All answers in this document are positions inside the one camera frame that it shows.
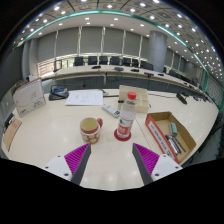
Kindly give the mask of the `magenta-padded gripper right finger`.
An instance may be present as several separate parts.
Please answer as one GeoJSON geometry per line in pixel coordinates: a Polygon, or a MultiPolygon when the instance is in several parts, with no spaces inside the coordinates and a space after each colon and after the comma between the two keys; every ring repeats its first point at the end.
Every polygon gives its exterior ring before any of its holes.
{"type": "Polygon", "coordinates": [[[134,155],[142,181],[145,185],[182,169],[167,154],[158,155],[150,149],[136,143],[133,144],[132,154],[134,155]]]}

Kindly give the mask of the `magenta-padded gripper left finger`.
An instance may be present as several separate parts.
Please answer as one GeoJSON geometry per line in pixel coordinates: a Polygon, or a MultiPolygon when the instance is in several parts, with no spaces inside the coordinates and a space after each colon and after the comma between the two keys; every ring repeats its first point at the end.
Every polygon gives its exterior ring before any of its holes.
{"type": "Polygon", "coordinates": [[[81,183],[88,159],[91,144],[84,144],[66,155],[57,155],[43,169],[76,185],[81,183]]]}

